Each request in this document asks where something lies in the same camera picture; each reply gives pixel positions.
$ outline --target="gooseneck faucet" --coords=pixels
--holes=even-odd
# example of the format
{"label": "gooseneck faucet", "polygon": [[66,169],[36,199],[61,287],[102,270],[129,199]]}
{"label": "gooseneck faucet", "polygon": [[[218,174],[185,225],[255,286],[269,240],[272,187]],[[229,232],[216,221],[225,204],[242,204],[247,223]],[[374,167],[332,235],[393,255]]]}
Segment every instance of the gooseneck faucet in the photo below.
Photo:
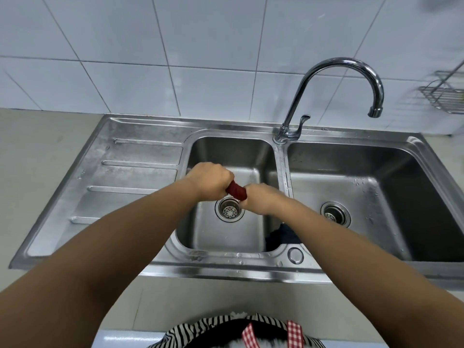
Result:
{"label": "gooseneck faucet", "polygon": [[303,96],[308,82],[317,73],[329,67],[348,67],[361,73],[369,81],[372,88],[372,92],[374,94],[374,102],[369,110],[368,116],[372,118],[380,117],[383,110],[383,85],[379,75],[375,73],[375,71],[370,66],[355,58],[329,58],[328,60],[324,60],[316,64],[316,66],[311,68],[302,78],[300,86],[298,87],[297,93],[295,94],[293,102],[291,103],[290,109],[287,113],[287,117],[285,118],[285,121],[282,123],[279,131],[273,138],[276,144],[284,145],[288,140],[298,140],[300,138],[303,123],[306,122],[309,118],[311,118],[311,116],[301,116],[300,125],[298,126],[298,129],[294,132],[290,132],[289,130],[290,121],[293,117],[293,114],[295,113],[295,110],[297,109],[298,103],[300,102],[300,99]]}

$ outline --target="red cloth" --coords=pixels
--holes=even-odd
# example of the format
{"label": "red cloth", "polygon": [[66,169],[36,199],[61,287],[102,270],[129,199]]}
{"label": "red cloth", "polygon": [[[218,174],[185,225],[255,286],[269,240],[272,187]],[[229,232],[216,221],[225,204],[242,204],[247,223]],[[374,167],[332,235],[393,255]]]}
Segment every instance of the red cloth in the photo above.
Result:
{"label": "red cloth", "polygon": [[240,201],[247,198],[247,190],[244,187],[239,186],[237,183],[235,183],[235,181],[231,181],[229,187],[227,187],[225,191]]}

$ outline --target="stainless steel sink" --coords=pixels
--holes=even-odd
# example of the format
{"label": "stainless steel sink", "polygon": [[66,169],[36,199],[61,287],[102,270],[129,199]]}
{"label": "stainless steel sink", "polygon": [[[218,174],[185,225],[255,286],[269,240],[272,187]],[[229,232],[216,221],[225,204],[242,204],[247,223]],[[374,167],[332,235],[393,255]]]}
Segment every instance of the stainless steel sink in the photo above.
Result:
{"label": "stainless steel sink", "polygon": [[[10,266],[31,268],[87,224],[212,161],[237,183],[279,188],[438,285],[464,289],[464,194],[421,134],[308,127],[281,146],[278,128],[104,116]],[[304,245],[264,251],[278,226],[230,198],[200,203],[142,275],[331,283]]]}
{"label": "stainless steel sink", "polygon": [[461,228],[407,151],[294,143],[288,148],[288,164],[294,198],[314,210],[330,202],[342,205],[351,230],[394,256],[409,261],[464,261]]}
{"label": "stainless steel sink", "polygon": [[[263,140],[200,138],[192,146],[187,171],[206,161],[225,166],[241,186],[264,182],[279,187],[274,151]],[[203,251],[264,251],[264,238],[278,228],[278,221],[240,210],[234,200],[228,200],[230,205],[222,208],[222,201],[201,202],[194,207],[177,228],[179,241],[188,248]]]}

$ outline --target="drain strainer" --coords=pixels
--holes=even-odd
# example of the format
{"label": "drain strainer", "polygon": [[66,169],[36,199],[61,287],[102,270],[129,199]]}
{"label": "drain strainer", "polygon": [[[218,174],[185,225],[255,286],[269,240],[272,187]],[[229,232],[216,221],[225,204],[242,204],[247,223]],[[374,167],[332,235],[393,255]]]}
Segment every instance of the drain strainer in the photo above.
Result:
{"label": "drain strainer", "polygon": [[245,210],[239,206],[239,202],[231,197],[218,200],[214,210],[216,211],[216,216],[224,222],[236,222],[245,213]]}
{"label": "drain strainer", "polygon": [[351,223],[351,216],[349,215],[348,210],[342,204],[335,201],[328,201],[322,205],[321,215],[344,227],[348,227]]}

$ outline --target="white tiled wall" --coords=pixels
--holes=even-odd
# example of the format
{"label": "white tiled wall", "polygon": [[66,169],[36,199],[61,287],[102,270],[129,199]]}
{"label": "white tiled wall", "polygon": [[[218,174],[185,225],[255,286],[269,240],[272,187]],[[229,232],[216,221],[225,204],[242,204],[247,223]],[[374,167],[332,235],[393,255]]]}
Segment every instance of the white tiled wall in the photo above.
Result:
{"label": "white tiled wall", "polygon": [[380,118],[359,74],[308,85],[307,125],[451,134],[464,115],[417,92],[464,58],[464,0],[0,0],[0,107],[281,122],[330,57],[384,79]]}

